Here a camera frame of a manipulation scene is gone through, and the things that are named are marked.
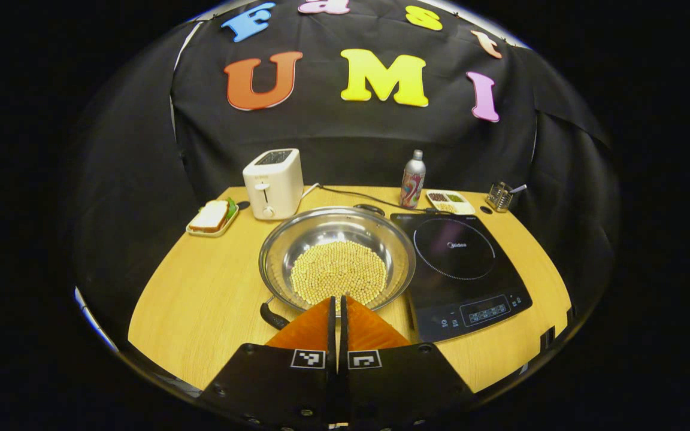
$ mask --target sandwich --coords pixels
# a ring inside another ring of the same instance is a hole
[[[233,200],[211,200],[206,202],[199,214],[188,225],[194,232],[215,233],[222,229],[233,213],[236,212],[236,204]]]

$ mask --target pan handle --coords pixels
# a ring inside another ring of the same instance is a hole
[[[373,211],[375,213],[380,214],[381,216],[385,216],[385,212],[381,208],[377,208],[374,205],[369,205],[369,204],[358,204],[358,205],[353,205],[354,208],[361,208],[362,210],[369,210]]]
[[[276,328],[277,330],[282,330],[289,324],[289,321],[283,316],[271,311],[270,306],[268,306],[268,302],[273,301],[273,298],[275,298],[275,296],[272,296],[271,299],[262,303],[260,306],[260,316],[262,316],[262,319],[272,327]]]

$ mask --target white toaster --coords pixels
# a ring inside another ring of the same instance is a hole
[[[243,174],[255,218],[279,220],[295,215],[304,188],[298,149],[266,151]]]

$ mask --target spray can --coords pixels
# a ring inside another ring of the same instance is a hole
[[[425,164],[422,161],[422,150],[414,150],[414,156],[403,169],[401,182],[401,199],[399,204],[404,208],[416,208],[425,182]]]

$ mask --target small tray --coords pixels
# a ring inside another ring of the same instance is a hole
[[[449,211],[460,215],[475,214],[476,209],[470,205],[465,196],[451,190],[425,189],[425,196],[437,210]]]
[[[213,233],[208,233],[208,232],[200,232],[200,231],[195,231],[191,229],[191,223],[199,216],[199,214],[196,214],[191,221],[189,221],[188,224],[186,224],[186,232],[188,232],[191,235],[194,236],[207,236],[210,238],[217,238],[218,236],[222,236],[222,234],[225,233],[225,231],[230,227],[231,223],[233,223],[233,220],[235,220],[236,216],[238,216],[238,213],[241,210],[239,210],[238,206],[236,207],[236,212],[231,215],[231,218],[228,219],[227,223],[225,223],[225,226],[222,226],[222,229],[220,229],[217,232]]]

